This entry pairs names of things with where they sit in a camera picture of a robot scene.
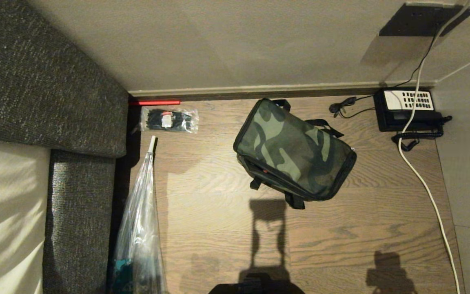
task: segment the baseboard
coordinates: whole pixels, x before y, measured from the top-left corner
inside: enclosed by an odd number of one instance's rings
[[[269,85],[269,86],[241,86],[241,87],[216,87],[216,88],[195,88],[195,89],[168,89],[168,90],[140,90],[129,91],[133,97],[146,98],[199,98],[199,97],[233,97],[233,96],[253,96],[268,94],[286,93],[314,93],[325,96],[339,95],[362,95],[371,93],[376,89],[386,86],[397,85],[402,81],[386,83],[379,82],[337,82],[333,84],[306,84],[306,85]],[[434,87],[436,81],[421,82],[422,87]],[[414,86],[416,82],[408,82],[407,86]]]

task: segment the gray sofa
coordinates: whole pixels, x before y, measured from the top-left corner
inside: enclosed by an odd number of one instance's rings
[[[52,149],[44,293],[106,287],[128,93],[24,0],[0,0],[0,141]]]

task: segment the white umbrella tip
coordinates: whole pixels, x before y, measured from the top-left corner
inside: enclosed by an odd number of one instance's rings
[[[148,152],[153,153],[154,146],[155,146],[155,136],[151,136],[150,147],[148,148]]]

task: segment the sofa cushion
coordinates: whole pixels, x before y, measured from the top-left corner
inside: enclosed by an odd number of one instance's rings
[[[45,294],[104,293],[115,160],[52,150]]]
[[[0,294],[42,292],[49,157],[0,142]]]
[[[25,0],[0,0],[0,141],[118,158],[128,93]]]

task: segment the black cable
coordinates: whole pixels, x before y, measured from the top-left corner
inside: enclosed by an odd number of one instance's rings
[[[372,107],[372,108],[367,108],[367,109],[364,109],[364,110],[360,110],[359,112],[355,113],[355,114],[352,115],[352,116],[345,116],[345,115],[342,114],[342,112],[338,112],[338,115],[340,115],[342,118],[352,118],[352,117],[354,117],[354,116],[356,116],[356,115],[361,114],[361,113],[364,112],[364,111],[374,110],[374,109],[375,109],[375,108]]]
[[[411,74],[411,78],[409,78],[409,80],[406,80],[405,82],[401,82],[400,84],[398,85],[395,85],[395,86],[392,86],[392,87],[387,87],[387,88],[384,88],[384,89],[393,89],[393,88],[396,88],[396,87],[399,87],[399,86],[402,86],[402,85],[405,85],[407,84],[408,82],[410,82],[412,80],[412,77],[415,75],[415,73],[418,71],[418,69],[422,66],[422,63],[423,63],[423,60],[425,60],[425,58],[427,57],[427,55],[429,55],[429,52],[431,52],[431,48],[432,48],[432,45],[433,45],[433,42],[435,41],[436,39],[436,32],[435,34],[433,35],[433,38],[431,40],[431,44],[429,44],[429,48],[427,48],[427,52],[426,54],[423,56],[423,58],[420,60],[420,63],[418,64],[418,67],[415,68],[414,71],[412,71],[412,74]],[[368,108],[368,109],[365,109],[365,110],[362,110],[362,111],[359,111],[357,112],[356,114],[350,116],[350,117],[347,117],[345,115],[342,114],[342,110],[344,110],[344,106],[351,106],[351,105],[354,105],[356,101],[358,100],[362,100],[364,98],[369,98],[369,97],[373,97],[374,95],[369,95],[369,96],[364,96],[364,97],[360,97],[360,98],[357,98],[356,96],[354,97],[349,97],[347,99],[345,99],[344,101],[340,102],[340,103],[334,103],[330,106],[330,112],[333,115],[333,117],[337,117],[337,116],[341,116],[343,118],[352,118],[354,117],[355,115],[358,115],[364,111],[367,111],[367,110],[373,110],[374,108]]]
[[[400,138],[402,139],[413,139],[409,145],[401,144],[401,149],[404,151],[411,151],[411,149],[420,143],[420,139],[430,139],[430,138],[440,138],[443,136],[443,125],[453,119],[452,116],[442,117],[441,119],[436,119],[433,123],[437,129],[436,132],[408,132],[408,133],[397,133],[395,136],[391,137],[391,140],[398,144]]]
[[[435,41],[435,39],[436,39],[436,32],[435,32],[435,34],[433,35],[433,38],[432,38],[432,40],[431,40],[431,44],[429,44],[429,48],[427,48],[426,54],[425,54],[425,55],[423,56],[423,58],[420,60],[420,63],[418,63],[418,67],[416,67],[415,70],[412,71],[411,78],[409,78],[409,80],[406,80],[405,82],[401,82],[401,83],[398,84],[398,85],[395,85],[395,86],[392,86],[392,87],[388,87],[388,89],[396,88],[396,87],[405,85],[405,84],[407,84],[408,82],[410,82],[410,81],[412,80],[412,77],[415,75],[416,71],[418,71],[418,69],[422,66],[423,60],[427,57],[427,55],[429,55],[429,52],[431,52],[431,46],[432,46],[433,42]]]

